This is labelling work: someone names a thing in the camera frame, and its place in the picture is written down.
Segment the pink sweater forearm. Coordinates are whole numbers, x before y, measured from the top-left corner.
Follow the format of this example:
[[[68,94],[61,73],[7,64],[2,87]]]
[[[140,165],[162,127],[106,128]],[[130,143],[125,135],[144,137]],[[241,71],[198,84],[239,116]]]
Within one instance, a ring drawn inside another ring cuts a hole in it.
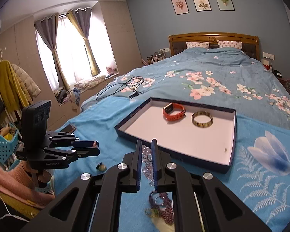
[[[44,208],[55,198],[54,195],[35,191],[33,179],[21,162],[11,171],[5,171],[0,166],[0,192],[36,208]]]

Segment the person left hand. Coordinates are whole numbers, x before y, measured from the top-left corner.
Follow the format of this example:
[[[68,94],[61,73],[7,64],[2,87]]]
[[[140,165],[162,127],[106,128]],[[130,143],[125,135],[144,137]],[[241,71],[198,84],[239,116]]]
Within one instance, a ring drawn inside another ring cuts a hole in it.
[[[52,179],[52,174],[49,173],[46,170],[33,170],[33,169],[25,169],[26,174],[28,175],[30,181],[31,181],[31,189],[35,188],[46,188],[51,179]]]

